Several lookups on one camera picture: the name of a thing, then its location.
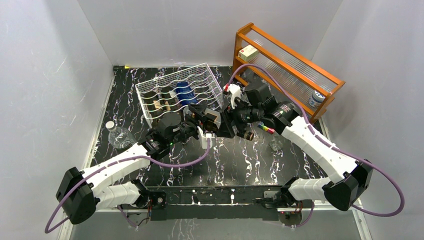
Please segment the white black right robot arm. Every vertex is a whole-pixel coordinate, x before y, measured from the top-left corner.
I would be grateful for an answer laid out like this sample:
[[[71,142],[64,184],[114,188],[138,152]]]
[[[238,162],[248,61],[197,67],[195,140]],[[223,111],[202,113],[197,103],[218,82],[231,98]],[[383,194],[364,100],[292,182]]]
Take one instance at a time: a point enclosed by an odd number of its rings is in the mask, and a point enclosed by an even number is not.
[[[239,136],[250,140],[253,135],[245,131],[245,126],[262,122],[296,144],[325,171],[325,178],[290,179],[277,197],[282,204],[295,207],[300,201],[317,200],[347,211],[368,188],[373,173],[369,161],[361,162],[342,153],[305,120],[294,103],[278,102],[262,83],[244,89],[246,101],[242,100],[241,88],[236,84],[226,84],[222,92],[230,97],[230,104],[222,113],[229,126],[239,128]]]

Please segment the blue labelled clear bottle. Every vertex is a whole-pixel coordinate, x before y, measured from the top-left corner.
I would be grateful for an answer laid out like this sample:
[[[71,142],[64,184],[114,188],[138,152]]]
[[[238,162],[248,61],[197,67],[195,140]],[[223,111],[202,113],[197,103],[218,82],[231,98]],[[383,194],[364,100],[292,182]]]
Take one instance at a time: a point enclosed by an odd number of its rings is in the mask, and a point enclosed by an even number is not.
[[[199,101],[195,96],[194,90],[189,86],[186,81],[181,81],[176,84],[175,88],[178,102],[182,106],[182,113],[185,114],[188,110],[188,105],[198,104]]]

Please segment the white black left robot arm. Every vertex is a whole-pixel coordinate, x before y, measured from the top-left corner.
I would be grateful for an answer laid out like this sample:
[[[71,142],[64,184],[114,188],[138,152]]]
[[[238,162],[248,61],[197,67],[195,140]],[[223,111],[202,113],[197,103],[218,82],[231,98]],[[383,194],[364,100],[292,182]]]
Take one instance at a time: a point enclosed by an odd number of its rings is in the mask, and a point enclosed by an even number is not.
[[[202,161],[213,146],[215,124],[220,123],[219,112],[206,105],[190,104],[189,113],[166,112],[155,127],[140,141],[125,148],[124,152],[98,165],[82,170],[67,170],[56,193],[59,204],[56,213],[63,209],[66,219],[73,225],[85,222],[96,211],[134,205],[144,208],[153,202],[152,194],[140,180],[116,185],[115,182],[132,172],[148,168],[152,163],[163,168],[185,168]],[[195,138],[205,153],[199,158],[179,164],[162,162],[173,144]]]

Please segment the dark green wine bottle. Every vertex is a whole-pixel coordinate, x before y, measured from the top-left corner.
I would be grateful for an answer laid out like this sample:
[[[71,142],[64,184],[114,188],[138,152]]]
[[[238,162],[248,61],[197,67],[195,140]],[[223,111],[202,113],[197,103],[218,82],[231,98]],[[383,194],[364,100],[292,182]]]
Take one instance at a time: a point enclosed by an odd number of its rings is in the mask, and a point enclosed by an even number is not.
[[[156,127],[164,113],[159,94],[155,91],[148,91],[143,95],[143,100],[150,114],[151,126]]]

